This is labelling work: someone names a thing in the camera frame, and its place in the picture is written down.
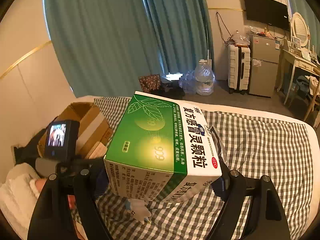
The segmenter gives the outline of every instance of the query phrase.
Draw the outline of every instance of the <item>camera screen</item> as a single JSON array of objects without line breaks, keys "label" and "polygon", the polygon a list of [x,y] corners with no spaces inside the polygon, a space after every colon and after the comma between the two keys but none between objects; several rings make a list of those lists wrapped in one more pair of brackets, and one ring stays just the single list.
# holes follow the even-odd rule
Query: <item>camera screen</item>
[{"label": "camera screen", "polygon": [[50,128],[50,136],[48,146],[62,147],[66,131],[66,124],[54,124]]}]

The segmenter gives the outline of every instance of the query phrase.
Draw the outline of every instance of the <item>white wall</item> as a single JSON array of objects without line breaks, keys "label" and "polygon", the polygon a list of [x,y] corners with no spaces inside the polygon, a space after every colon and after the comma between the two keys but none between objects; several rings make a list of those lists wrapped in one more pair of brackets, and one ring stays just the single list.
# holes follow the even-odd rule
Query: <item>white wall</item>
[{"label": "white wall", "polygon": [[[47,41],[42,0],[15,0],[0,22],[0,76]],[[0,182],[15,164],[11,147],[25,146],[74,100],[52,44],[0,79]]]},{"label": "white wall", "polygon": [[[242,9],[245,10],[244,0],[207,0],[209,8],[232,8],[232,9]],[[213,35],[213,49],[214,49],[214,68],[215,68],[215,78],[218,80],[227,80],[228,78],[228,49],[223,43],[220,36],[220,31],[217,24],[216,12],[219,12],[224,23],[226,24],[228,30],[231,34],[235,31],[245,34],[246,26],[254,26],[263,31],[267,26],[255,21],[249,21],[246,19],[245,12],[236,10],[225,10],[225,9],[210,9],[210,21],[212,27]],[[222,22],[220,21],[220,26],[222,28],[224,39],[229,37],[227,30],[224,28]],[[269,27],[269,31],[273,34],[273,27]],[[279,37],[284,36],[284,31],[275,28],[275,35]]]},{"label": "white wall", "polygon": [[0,75],[16,60],[49,41],[42,0],[15,0],[0,22]]}]

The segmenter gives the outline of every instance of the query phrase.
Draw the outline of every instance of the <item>suitcase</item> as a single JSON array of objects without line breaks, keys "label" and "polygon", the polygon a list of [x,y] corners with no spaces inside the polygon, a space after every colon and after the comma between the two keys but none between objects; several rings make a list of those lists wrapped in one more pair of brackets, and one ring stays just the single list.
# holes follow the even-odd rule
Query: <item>suitcase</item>
[{"label": "suitcase", "polygon": [[242,95],[248,89],[250,75],[250,49],[228,45],[229,55],[229,71],[228,71],[228,86],[229,93],[238,90]]}]

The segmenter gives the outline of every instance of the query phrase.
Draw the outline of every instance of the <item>floor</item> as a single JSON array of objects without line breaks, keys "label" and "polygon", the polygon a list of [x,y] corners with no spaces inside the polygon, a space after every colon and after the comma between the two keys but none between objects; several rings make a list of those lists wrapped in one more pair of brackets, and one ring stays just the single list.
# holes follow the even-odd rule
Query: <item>floor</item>
[{"label": "floor", "polygon": [[[303,119],[308,107],[307,102],[303,101],[300,98],[296,98],[290,108],[288,108],[287,106],[290,99],[288,100],[286,106],[284,106],[283,102],[285,99],[285,95],[281,91],[277,92],[275,90],[271,98],[253,96],[249,94],[241,95],[240,93],[236,92],[233,94],[229,94],[228,91],[229,90],[227,81],[215,81],[214,92],[211,95],[201,96],[197,94],[186,94],[183,99],[204,104],[235,106],[247,109],[267,111],[290,116],[299,120]],[[307,119],[307,123],[312,125],[316,115],[317,111],[312,112]]]}]

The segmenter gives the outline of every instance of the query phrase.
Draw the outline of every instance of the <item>gray checkered bedding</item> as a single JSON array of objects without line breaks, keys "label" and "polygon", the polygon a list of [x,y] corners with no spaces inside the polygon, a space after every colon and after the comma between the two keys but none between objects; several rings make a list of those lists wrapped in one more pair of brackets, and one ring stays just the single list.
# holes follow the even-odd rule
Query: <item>gray checkered bedding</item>
[{"label": "gray checkered bedding", "polygon": [[[116,128],[128,98],[99,98],[95,104]],[[271,177],[287,216],[292,239],[307,222],[313,185],[312,155],[305,125],[234,113],[203,111],[216,127],[227,153],[227,166],[244,176]],[[205,239],[223,202],[207,187],[183,203],[149,202],[151,224],[142,225],[126,212],[109,187],[96,201],[113,239]],[[245,199],[233,239],[241,236],[249,208]],[[80,221],[78,213],[73,216]]]}]

